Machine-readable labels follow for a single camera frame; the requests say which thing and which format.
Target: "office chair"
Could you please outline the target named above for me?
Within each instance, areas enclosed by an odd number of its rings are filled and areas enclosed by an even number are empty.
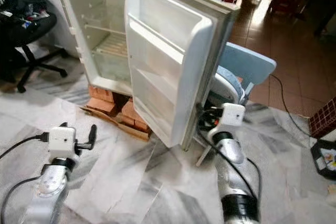
[[[47,34],[56,25],[57,23],[56,15],[50,12],[47,13],[49,14],[49,17],[45,17],[34,21],[35,24],[34,29],[25,29],[24,27],[22,27],[22,23],[15,22],[12,24],[7,23],[5,29],[1,30],[2,33],[6,33],[8,43],[10,43],[10,46],[13,48],[22,47],[25,55],[28,58],[28,61],[24,64],[24,66],[28,67],[28,69],[17,85],[17,90],[20,93],[24,93],[26,91],[24,85],[29,79],[31,73],[37,67],[59,72],[61,77],[63,78],[67,76],[67,72],[65,71],[65,69],[57,68],[55,66],[43,63],[57,55],[61,55],[62,57],[68,56],[67,52],[63,48],[58,49],[44,57],[36,59],[32,51],[27,46],[28,44],[38,40],[39,38]]]

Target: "chair base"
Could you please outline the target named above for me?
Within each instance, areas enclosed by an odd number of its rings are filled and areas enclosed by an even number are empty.
[[[17,90],[20,93],[26,92],[26,89],[25,89],[24,85],[26,84],[27,80],[29,79],[31,73],[33,73],[34,69],[37,68],[37,67],[49,69],[49,70],[52,70],[52,71],[55,71],[55,72],[59,72],[59,74],[63,78],[68,76],[65,69],[57,68],[57,67],[47,65],[47,64],[43,64],[44,61],[49,60],[49,59],[51,59],[51,58],[53,58],[54,56],[57,56],[57,55],[61,55],[64,58],[68,57],[68,53],[63,48],[58,49],[55,52],[52,52],[51,54],[43,56],[42,58],[39,58],[39,59],[35,59],[33,53],[28,48],[28,46],[23,46],[22,49],[25,52],[29,62],[27,62],[27,66],[28,66],[27,71],[25,72],[25,74],[23,75],[23,77],[21,78],[20,82],[17,85]]]

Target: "refrigerator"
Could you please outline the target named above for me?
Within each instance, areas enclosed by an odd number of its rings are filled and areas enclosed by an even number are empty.
[[[133,96],[187,150],[239,8],[219,0],[61,0],[89,83]]]

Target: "light blue chair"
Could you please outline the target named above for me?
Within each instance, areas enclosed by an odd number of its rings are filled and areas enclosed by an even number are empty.
[[[208,97],[219,106],[225,102],[244,105],[254,85],[263,83],[275,70],[276,62],[245,47],[228,42],[219,59]]]

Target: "chair backrest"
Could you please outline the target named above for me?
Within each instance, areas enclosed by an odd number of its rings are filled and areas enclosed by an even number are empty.
[[[242,78],[241,86],[249,95],[253,85],[263,83],[275,70],[277,64],[266,56],[228,42],[219,65]]]

